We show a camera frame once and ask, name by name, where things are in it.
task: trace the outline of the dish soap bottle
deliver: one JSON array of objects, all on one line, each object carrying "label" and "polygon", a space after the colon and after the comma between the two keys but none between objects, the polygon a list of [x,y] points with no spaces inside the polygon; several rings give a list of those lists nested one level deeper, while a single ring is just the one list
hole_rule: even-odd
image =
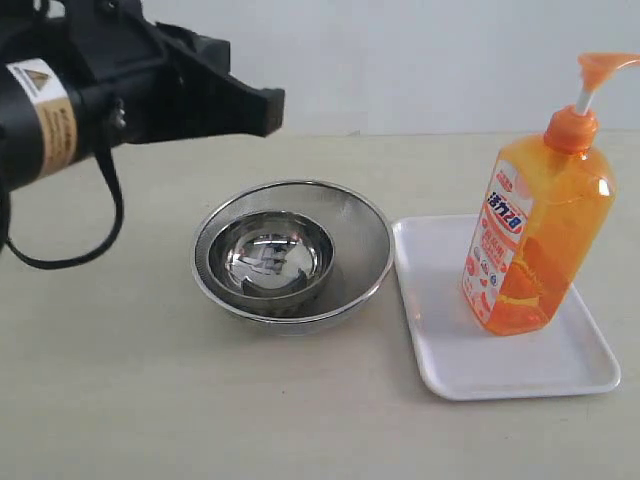
[{"label": "dish soap bottle", "polygon": [[591,144],[594,92],[640,55],[579,57],[583,89],[542,135],[504,147],[487,189],[462,289],[482,325],[496,335],[538,330],[555,315],[615,196],[605,156]]}]

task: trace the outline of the small steel bowl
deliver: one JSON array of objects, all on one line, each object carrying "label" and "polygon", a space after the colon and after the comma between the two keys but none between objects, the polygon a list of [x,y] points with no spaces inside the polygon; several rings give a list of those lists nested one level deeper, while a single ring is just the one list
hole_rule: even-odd
[{"label": "small steel bowl", "polygon": [[318,296],[334,264],[329,233],[292,212],[241,216],[214,239],[209,269],[214,291],[249,313],[288,317]]},{"label": "small steel bowl", "polygon": [[[239,308],[221,294],[210,252],[221,232],[247,215],[296,212],[321,225],[333,240],[333,268],[318,296],[286,318]],[[211,213],[196,231],[191,266],[202,291],[251,324],[281,335],[313,333],[348,318],[378,290],[393,265],[394,241],[382,212],[361,195],[320,181],[281,181],[254,187]]]}]

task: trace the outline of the white plastic tray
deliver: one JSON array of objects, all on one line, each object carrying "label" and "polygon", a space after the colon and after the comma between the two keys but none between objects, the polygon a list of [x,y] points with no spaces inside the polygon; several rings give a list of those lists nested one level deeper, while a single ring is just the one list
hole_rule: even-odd
[{"label": "white plastic tray", "polygon": [[603,393],[620,366],[572,287],[542,330],[487,332],[464,300],[460,279],[477,216],[397,222],[396,271],[422,378],[450,400]]}]

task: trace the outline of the table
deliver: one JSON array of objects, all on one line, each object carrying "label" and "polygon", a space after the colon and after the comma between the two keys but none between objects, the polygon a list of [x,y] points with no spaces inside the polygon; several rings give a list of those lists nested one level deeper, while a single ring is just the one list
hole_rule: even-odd
[{"label": "table", "polygon": [[[610,394],[436,397],[393,272],[357,316],[301,338],[247,328],[191,277],[197,225],[240,190],[317,178],[392,221],[469,213],[513,138],[239,136],[116,150],[127,215],[109,254],[60,272],[0,259],[0,478],[635,478],[638,132],[599,135],[620,192],[576,282],[622,366]],[[46,258],[88,249],[113,214],[93,161],[14,203],[14,240]]]}]

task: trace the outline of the orange pump nozzle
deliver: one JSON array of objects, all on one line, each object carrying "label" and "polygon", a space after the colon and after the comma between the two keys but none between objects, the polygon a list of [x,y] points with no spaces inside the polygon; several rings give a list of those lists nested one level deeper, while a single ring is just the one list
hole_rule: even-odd
[{"label": "orange pump nozzle", "polygon": [[578,57],[582,67],[583,86],[578,101],[557,111],[551,117],[544,141],[565,153],[588,150],[598,131],[598,121],[589,110],[595,91],[616,70],[640,64],[640,55],[629,53],[583,53]]}]

